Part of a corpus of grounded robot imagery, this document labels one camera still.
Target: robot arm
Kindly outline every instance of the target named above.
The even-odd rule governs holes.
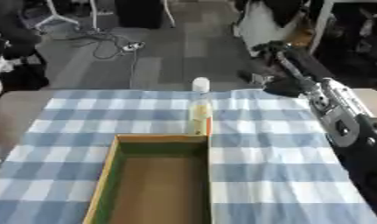
[[[377,118],[307,52],[281,42],[259,45],[255,50],[269,64],[279,65],[288,75],[285,79],[293,80],[299,94],[305,95],[339,162],[377,213]],[[271,85],[271,81],[264,85],[270,93],[282,92],[276,88],[290,86]]]

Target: cardboard box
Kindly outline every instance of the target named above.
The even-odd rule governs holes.
[[[83,223],[211,223],[207,136],[115,137]]]

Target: floor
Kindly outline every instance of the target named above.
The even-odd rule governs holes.
[[[73,45],[78,41],[53,40],[73,36],[71,25],[48,25],[45,28],[48,35],[38,49],[49,61],[50,88],[189,90],[192,80],[200,76],[212,81],[212,90],[246,88],[236,73],[249,70],[252,60],[241,40],[230,32],[230,24],[236,19],[231,5],[227,2],[172,3],[171,11],[177,27],[170,28],[165,18],[159,30],[121,28],[115,16],[100,17],[102,29],[112,29],[114,34],[145,42],[137,55],[106,60],[93,56],[96,45],[77,48]],[[89,18],[82,22],[88,24]],[[114,51],[112,44],[104,43],[97,55],[106,57]]]

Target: black cable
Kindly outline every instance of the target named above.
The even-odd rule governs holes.
[[[89,40],[93,40],[91,42],[88,42],[86,44],[83,44],[83,45],[74,45],[73,47],[83,47],[83,46],[90,46],[92,44],[97,44],[96,48],[94,49],[93,51],[93,56],[98,59],[98,60],[109,60],[109,59],[112,59],[114,58],[116,55],[125,55],[125,51],[124,51],[124,47],[125,45],[120,45],[119,42],[121,39],[124,39],[125,41],[127,41],[128,44],[130,44],[132,41],[130,41],[128,38],[125,38],[123,36],[119,37],[119,36],[116,36],[115,34],[112,33],[112,31],[100,31],[100,32],[96,32],[96,33],[89,33],[89,32],[85,32],[85,31],[75,31],[76,33],[79,33],[80,36],[78,37],[73,37],[73,38],[55,38],[54,36],[52,36],[51,34],[47,33],[46,32],[46,35],[51,39],[51,40],[54,40],[54,41],[75,41],[75,40],[86,40],[86,39],[89,39]],[[100,56],[98,55],[98,51],[100,51],[100,48],[102,47],[102,45],[104,43],[111,43],[115,46],[115,52],[112,53],[111,55],[109,56]]]
[[[84,47],[84,46],[90,46],[90,45],[93,45],[93,44],[97,44],[97,47],[93,50],[93,57],[95,57],[98,60],[109,60],[109,59],[114,58],[117,55],[124,56],[128,53],[133,53],[134,56],[133,56],[131,66],[130,66],[130,71],[129,71],[129,88],[132,88],[133,79],[135,77],[136,63],[137,63],[137,59],[138,59],[138,52],[137,52],[138,49],[136,49],[133,52],[126,52],[124,50],[124,47],[126,45],[120,45],[119,42],[120,42],[121,39],[123,39],[127,42],[127,45],[129,46],[132,43],[137,43],[137,41],[131,41],[129,38],[126,38],[124,36],[117,36],[117,35],[113,34],[111,30],[109,30],[109,31],[98,31],[98,32],[95,32],[95,33],[89,33],[89,32],[86,32],[86,31],[77,31],[77,30],[73,30],[73,31],[76,32],[76,33],[79,33],[80,36],[72,37],[72,38],[55,38],[54,36],[52,36],[48,32],[44,31],[44,33],[51,40],[54,40],[54,41],[75,41],[75,40],[85,40],[85,39],[91,40],[90,42],[88,42],[86,44],[73,45],[73,47],[81,48],[81,47]],[[102,44],[105,43],[105,42],[112,43],[115,46],[115,52],[113,54],[107,56],[107,57],[102,57],[102,56],[97,55],[97,52],[100,50],[100,47],[102,46]]]

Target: blue and white checkered tablecloth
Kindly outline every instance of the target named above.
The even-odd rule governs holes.
[[[58,92],[0,170],[0,224],[81,223],[114,134],[184,133],[191,98]],[[212,98],[214,224],[377,223],[305,100],[260,90]]]

